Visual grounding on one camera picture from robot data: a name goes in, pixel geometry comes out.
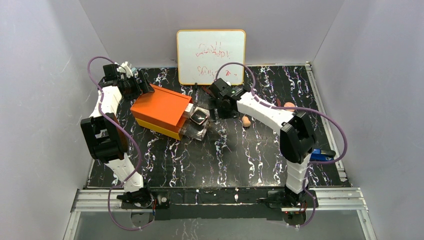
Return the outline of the white eyeshadow palette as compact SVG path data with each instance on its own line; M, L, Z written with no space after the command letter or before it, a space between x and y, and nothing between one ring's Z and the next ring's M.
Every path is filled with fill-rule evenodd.
M193 110L195 109L194 105L192 103L189 103L187 107L185 108L182 117L189 119L192 115Z

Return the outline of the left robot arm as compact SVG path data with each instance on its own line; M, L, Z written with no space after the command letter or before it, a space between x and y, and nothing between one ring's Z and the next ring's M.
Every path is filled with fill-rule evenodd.
M129 142L135 140L119 125L116 114L121 100L132 101L154 89L127 61L110 61L103 72L103 78L94 81L98 93L95 108L80 121L86 145L91 157L110 168L121 182L124 194L117 196L119 200L149 205L154 200L151 190L128 156Z

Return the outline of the orange drawer organizer box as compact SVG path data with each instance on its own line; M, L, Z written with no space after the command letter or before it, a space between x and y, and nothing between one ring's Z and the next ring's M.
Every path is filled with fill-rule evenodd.
M157 85L151 87L154 92L142 94L130 107L132 115L138 125L181 140L180 130L187 120L183 115L192 98Z

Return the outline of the black square compact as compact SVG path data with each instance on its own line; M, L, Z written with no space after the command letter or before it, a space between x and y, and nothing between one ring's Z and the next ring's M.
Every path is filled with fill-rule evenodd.
M210 114L204 110L204 109L200 109L197 108L191 115L190 115L190 120L201 126L203 125L210 117Z

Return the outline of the beige gourd makeup sponge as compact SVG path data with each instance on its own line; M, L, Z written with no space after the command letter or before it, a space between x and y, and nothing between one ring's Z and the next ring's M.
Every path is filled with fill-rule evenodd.
M246 115L244 115L241 118L241 123L242 123L242 126L244 128L249 128L251 126L251 124L252 124L251 121L250 121L250 119Z

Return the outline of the small round pink puff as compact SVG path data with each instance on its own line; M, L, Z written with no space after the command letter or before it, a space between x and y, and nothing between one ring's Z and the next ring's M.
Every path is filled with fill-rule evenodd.
M294 111L295 111L295 109L293 109L293 108L294 108L294 107L296 107L296 105L295 105L294 103L292 103L292 102L286 102L286 103L283 105L283 107L285 108L285 110L286 110L286 111L294 112Z

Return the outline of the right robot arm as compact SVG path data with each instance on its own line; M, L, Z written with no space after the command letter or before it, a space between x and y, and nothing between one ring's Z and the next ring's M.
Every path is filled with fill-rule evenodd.
M308 114L278 109L252 94L249 88L232 86L221 78L214 81L208 90L219 117L231 118L236 113L248 115L278 134L280 153L287 165L281 201L298 204L306 194L308 165L317 141Z

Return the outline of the yellow-framed whiteboard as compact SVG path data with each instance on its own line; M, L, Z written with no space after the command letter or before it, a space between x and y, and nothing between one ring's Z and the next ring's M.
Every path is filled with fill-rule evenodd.
M181 85L208 86L219 76L231 85L244 82L246 32L242 29L186 29L176 34Z

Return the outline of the clear plastic drawer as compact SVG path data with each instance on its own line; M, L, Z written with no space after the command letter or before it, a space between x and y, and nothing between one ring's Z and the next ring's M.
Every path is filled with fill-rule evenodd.
M206 110L210 114L209 110L204 109L202 107L199 107L195 104L193 104L193 105L195 107L193 112L196 109L203 109L203 110ZM182 117L183 120L184 120L184 123L183 123L182 127L180 128L179 133L184 135L184 136L187 136L189 138L202 141L203 138L206 135L206 132L207 132L207 129L208 129L208 126L209 126L210 116L209 116L209 119L203 125L197 125L196 123L192 122L190 120L190 118Z

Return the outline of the blue stapler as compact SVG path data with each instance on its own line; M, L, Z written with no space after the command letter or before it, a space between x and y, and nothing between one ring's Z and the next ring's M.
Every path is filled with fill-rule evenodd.
M310 161L329 162L333 161L335 156L336 152L334 150L323 150L320 148L315 148L311 152Z

